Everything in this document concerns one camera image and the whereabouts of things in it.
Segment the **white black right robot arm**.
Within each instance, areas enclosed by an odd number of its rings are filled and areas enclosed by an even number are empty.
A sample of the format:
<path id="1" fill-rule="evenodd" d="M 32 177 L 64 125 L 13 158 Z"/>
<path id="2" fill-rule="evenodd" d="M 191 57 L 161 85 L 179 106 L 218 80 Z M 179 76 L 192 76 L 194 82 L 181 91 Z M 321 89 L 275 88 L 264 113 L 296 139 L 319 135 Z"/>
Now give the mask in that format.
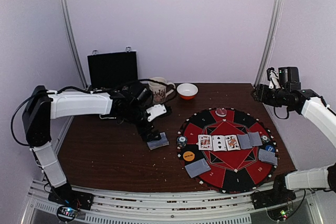
<path id="1" fill-rule="evenodd" d="M 311 89 L 302 89 L 297 67 L 280 67 L 277 71 L 267 69 L 268 85 L 258 84 L 251 93 L 253 99 L 271 107 L 286 107 L 297 112 L 315 125 L 335 145 L 335 112 L 323 96 Z M 279 175 L 275 188 L 269 192 L 272 203 L 279 204 L 296 189 L 317 189 L 335 192 L 335 165 Z"/>

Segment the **blue small blind button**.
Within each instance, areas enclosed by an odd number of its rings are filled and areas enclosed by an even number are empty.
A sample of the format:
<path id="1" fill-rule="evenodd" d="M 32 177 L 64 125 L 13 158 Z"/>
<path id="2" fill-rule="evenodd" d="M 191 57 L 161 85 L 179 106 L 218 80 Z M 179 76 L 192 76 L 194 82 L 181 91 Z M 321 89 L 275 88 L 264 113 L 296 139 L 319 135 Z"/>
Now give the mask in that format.
<path id="1" fill-rule="evenodd" d="M 272 145 L 266 145 L 265 150 L 273 153 L 276 151 Z"/>

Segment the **dealt blue cards pile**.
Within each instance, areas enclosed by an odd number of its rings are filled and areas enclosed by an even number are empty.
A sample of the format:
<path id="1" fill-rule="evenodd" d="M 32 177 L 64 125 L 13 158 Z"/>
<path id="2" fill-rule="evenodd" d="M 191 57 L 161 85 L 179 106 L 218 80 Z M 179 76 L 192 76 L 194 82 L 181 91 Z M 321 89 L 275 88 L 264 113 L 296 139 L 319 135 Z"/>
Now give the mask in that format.
<path id="1" fill-rule="evenodd" d="M 272 164 L 275 166 L 278 165 L 278 158 L 276 157 L 275 153 L 267 151 L 265 149 L 259 149 L 258 159 L 264 163 Z"/>
<path id="2" fill-rule="evenodd" d="M 198 175 L 201 175 L 211 170 L 210 166 L 208 165 L 205 159 L 200 159 L 198 161 L 192 162 L 186 165 L 185 169 L 190 178 L 194 178 Z"/>

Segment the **green white chip stack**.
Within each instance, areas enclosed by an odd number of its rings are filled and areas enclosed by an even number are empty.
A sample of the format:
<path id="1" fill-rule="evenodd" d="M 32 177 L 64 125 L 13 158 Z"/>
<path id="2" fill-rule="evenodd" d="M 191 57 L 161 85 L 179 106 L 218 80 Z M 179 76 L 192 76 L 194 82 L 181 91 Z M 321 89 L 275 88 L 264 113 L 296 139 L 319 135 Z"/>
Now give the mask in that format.
<path id="1" fill-rule="evenodd" d="M 183 135 L 178 136 L 176 142 L 178 147 L 184 148 L 187 145 L 187 137 Z"/>
<path id="2" fill-rule="evenodd" d="M 270 141 L 270 137 L 268 135 L 262 135 L 260 138 L 263 143 L 268 143 Z"/>

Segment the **king of diamonds card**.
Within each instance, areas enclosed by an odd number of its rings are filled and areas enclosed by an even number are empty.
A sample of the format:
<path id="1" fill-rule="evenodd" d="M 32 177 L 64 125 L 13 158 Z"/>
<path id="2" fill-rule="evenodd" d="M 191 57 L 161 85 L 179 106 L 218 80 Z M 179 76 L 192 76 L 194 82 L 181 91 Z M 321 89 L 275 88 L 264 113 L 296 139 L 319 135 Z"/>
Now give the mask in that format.
<path id="1" fill-rule="evenodd" d="M 212 151 L 212 136 L 206 134 L 198 135 L 198 148 L 202 151 Z"/>

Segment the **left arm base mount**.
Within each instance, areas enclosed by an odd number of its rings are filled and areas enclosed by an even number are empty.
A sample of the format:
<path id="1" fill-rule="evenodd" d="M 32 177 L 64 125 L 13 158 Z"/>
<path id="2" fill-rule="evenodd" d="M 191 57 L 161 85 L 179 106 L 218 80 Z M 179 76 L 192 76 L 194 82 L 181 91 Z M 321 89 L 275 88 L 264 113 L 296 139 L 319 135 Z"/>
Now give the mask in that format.
<path id="1" fill-rule="evenodd" d="M 55 193 L 50 192 L 48 200 L 60 204 L 56 210 L 57 218 L 62 222 L 73 221 L 82 210 L 90 210 L 94 195 L 91 193 L 84 193 L 74 191 L 75 198 L 73 201 L 63 200 Z"/>

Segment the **queen of spades card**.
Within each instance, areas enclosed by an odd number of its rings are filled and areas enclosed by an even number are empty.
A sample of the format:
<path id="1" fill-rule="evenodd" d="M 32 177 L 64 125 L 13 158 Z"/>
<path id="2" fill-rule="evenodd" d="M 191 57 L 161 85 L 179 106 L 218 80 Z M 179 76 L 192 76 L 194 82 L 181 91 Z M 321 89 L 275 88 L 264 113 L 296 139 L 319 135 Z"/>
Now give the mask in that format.
<path id="1" fill-rule="evenodd" d="M 225 135 L 224 140 L 228 151 L 240 150 L 237 135 Z"/>

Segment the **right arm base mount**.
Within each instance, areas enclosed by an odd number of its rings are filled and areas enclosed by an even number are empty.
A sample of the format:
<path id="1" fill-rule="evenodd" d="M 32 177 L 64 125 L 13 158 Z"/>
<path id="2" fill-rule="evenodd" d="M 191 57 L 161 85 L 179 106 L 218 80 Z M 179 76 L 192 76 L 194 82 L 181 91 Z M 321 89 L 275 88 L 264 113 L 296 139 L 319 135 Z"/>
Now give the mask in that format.
<path id="1" fill-rule="evenodd" d="M 277 193 L 274 190 L 255 191 L 251 194 L 254 209 L 267 209 L 268 217 L 273 221 L 285 221 L 293 211 L 296 194 L 293 191 Z"/>

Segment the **three of spades card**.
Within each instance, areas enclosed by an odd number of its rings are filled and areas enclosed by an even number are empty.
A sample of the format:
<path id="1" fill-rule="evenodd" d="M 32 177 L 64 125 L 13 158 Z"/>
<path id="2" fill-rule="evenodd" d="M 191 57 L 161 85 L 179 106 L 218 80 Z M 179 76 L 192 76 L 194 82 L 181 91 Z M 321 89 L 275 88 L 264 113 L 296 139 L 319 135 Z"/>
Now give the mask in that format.
<path id="1" fill-rule="evenodd" d="M 212 135 L 213 151 L 227 151 L 225 137 L 223 135 Z"/>

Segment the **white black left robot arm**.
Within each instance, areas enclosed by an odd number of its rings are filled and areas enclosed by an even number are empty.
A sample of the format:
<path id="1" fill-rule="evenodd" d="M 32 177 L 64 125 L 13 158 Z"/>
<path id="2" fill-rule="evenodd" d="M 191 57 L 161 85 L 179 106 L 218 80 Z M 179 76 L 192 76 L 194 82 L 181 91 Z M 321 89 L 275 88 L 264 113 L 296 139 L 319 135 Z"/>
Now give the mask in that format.
<path id="1" fill-rule="evenodd" d="M 144 82 L 140 79 L 100 90 L 83 90 L 74 86 L 47 90 L 45 86 L 37 86 L 20 104 L 24 107 L 22 122 L 26 142 L 17 143 L 30 148 L 51 185 L 52 193 L 64 205 L 71 205 L 77 197 L 51 146 L 50 121 L 97 114 L 135 125 L 141 139 L 147 143 L 159 141 L 161 135 L 155 130 L 153 121 L 171 114 L 172 110 L 165 102 L 154 104 L 154 94 Z"/>

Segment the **blue playing card deck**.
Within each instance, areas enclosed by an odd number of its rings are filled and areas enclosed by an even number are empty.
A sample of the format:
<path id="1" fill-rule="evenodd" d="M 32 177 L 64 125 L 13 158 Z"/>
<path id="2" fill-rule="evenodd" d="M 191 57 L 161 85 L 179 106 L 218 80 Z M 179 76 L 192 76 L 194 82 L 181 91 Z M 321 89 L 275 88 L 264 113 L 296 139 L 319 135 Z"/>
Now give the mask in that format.
<path id="1" fill-rule="evenodd" d="M 155 150 L 157 148 L 168 146 L 170 144 L 167 137 L 166 137 L 165 132 L 161 132 L 160 137 L 161 137 L 160 140 L 147 142 L 147 146 L 148 146 L 149 150 Z"/>

